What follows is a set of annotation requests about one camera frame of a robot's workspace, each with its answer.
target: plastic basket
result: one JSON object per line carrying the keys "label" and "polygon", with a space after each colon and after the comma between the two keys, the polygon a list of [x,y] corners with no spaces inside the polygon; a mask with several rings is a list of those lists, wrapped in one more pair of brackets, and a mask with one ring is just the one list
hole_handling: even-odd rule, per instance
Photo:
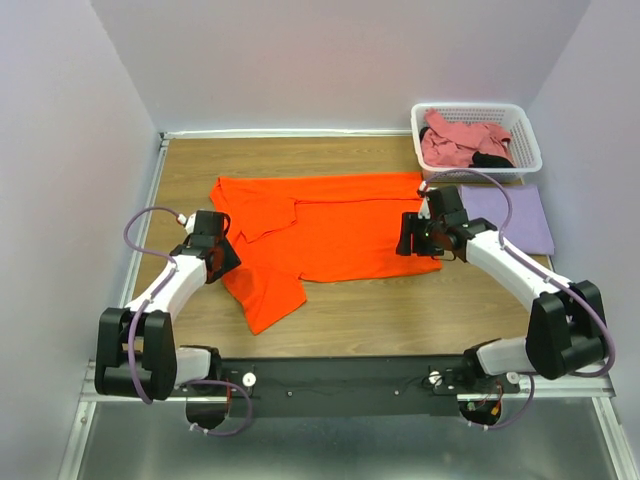
{"label": "plastic basket", "polygon": [[[419,103],[411,109],[411,131],[413,146],[422,167],[423,177],[434,173],[446,172],[451,168],[427,165],[420,148],[420,130],[427,124],[424,114],[435,108],[448,122],[493,122],[511,133],[509,152],[515,168],[477,168],[501,183],[509,183],[522,178],[525,173],[537,172],[542,168],[542,156],[538,142],[533,134],[531,123],[522,108],[504,103]],[[472,173],[451,173],[439,177],[436,182],[486,182]]]}

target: pink clothing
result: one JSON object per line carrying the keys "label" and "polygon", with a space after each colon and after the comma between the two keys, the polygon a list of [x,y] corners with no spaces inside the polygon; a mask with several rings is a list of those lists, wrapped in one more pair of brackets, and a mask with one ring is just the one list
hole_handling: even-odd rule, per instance
{"label": "pink clothing", "polygon": [[511,134],[495,123],[449,123],[433,108],[424,116],[429,130],[422,139],[422,155],[434,167],[468,167],[475,152],[504,157],[513,163],[502,142]]}

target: wooden table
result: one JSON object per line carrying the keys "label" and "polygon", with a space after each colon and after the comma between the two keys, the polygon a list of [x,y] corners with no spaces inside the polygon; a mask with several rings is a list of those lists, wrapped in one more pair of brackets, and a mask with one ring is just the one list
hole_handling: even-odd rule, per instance
{"label": "wooden table", "polygon": [[[410,137],[171,140],[155,203],[187,215],[211,208],[208,194],[219,175],[300,177],[416,167]],[[168,252],[183,237],[173,218],[158,212],[146,245]],[[145,256],[135,295],[163,267],[163,260]],[[254,336],[224,286],[205,286],[174,324],[176,345],[215,346],[223,357],[440,354],[527,330],[528,314],[515,298],[461,261],[420,276],[304,287],[305,305]]]}

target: orange shirt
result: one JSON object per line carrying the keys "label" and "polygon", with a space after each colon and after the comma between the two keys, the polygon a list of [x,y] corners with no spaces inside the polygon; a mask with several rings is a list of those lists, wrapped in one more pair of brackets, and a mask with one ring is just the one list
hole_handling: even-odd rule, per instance
{"label": "orange shirt", "polygon": [[395,248],[402,213],[418,211],[419,173],[291,179],[220,177],[211,191],[231,216],[242,265],[222,277],[254,334],[306,301],[301,280],[339,282],[438,270]]}

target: white wall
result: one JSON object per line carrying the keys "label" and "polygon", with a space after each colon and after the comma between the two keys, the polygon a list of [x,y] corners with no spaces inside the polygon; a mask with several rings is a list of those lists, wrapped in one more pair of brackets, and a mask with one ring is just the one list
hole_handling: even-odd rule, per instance
{"label": "white wall", "polygon": [[528,114],[555,265],[603,292],[618,346],[612,372],[640,458],[640,3],[594,0]]}
{"label": "white wall", "polygon": [[3,2],[0,58],[0,478],[56,478],[158,137],[88,2]]}
{"label": "white wall", "polygon": [[589,0],[92,0],[162,131],[409,128],[528,106]]}

